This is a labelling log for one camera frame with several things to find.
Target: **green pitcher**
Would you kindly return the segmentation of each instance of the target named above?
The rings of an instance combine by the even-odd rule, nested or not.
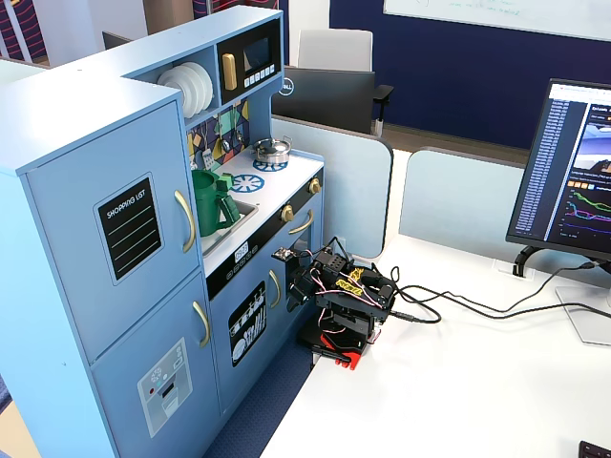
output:
[[[234,199],[227,194],[233,186],[233,177],[229,174],[219,177],[206,170],[193,170],[191,175],[201,236],[209,236],[235,224],[240,219],[240,212]],[[220,221],[221,211],[225,221]]]

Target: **gold door handle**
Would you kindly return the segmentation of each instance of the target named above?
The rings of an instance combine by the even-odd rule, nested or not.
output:
[[[189,240],[184,245],[182,245],[182,253],[186,253],[187,251],[191,249],[191,247],[193,246],[193,243],[195,242],[195,235],[196,235],[195,219],[193,218],[193,212],[191,212],[191,208],[189,207],[189,204],[184,199],[180,191],[175,191],[174,197],[176,198],[177,202],[182,207],[182,210],[184,210],[184,213],[186,213],[187,219],[189,219],[189,232],[190,232]]]
[[[293,234],[297,234],[298,232],[304,231],[305,229],[307,229],[312,224],[312,222],[314,222],[314,212],[312,212],[311,210],[308,210],[307,211],[307,216],[308,216],[308,219],[307,219],[307,223],[306,224],[304,224],[303,226],[296,227],[295,229],[291,229],[290,231],[288,231],[288,234],[290,236],[292,236]]]
[[[206,318],[205,313],[203,313],[203,310],[201,310],[200,305],[195,301],[193,301],[193,308],[195,308],[195,311],[198,312],[198,315],[200,315],[200,318],[203,321],[203,327],[206,329],[206,337],[200,341],[200,348],[204,348],[208,345],[208,342],[210,342],[210,324],[208,324],[208,319]]]
[[[278,297],[276,298],[276,301],[274,301],[273,303],[269,305],[271,308],[274,308],[276,305],[280,303],[280,299],[283,295],[283,291],[282,289],[280,289],[280,282],[278,281],[278,277],[276,276],[274,271],[271,269],[269,270],[269,276],[274,281],[274,283],[276,283],[276,291],[278,291]]]

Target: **dell logo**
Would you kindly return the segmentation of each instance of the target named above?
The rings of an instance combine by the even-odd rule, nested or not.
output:
[[[285,78],[283,83],[283,88],[278,91],[280,95],[291,95],[295,91],[295,84],[292,79]]]

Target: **toy kitchen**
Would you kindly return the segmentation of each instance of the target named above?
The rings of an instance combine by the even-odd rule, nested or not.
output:
[[[0,372],[43,456],[201,457],[305,312],[272,255],[323,245],[327,168],[272,137],[282,32],[235,7],[0,90]]]

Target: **oven door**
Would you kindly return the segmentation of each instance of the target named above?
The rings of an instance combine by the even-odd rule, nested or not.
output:
[[[222,103],[244,94],[282,70],[280,34],[280,19],[275,19],[217,45]]]

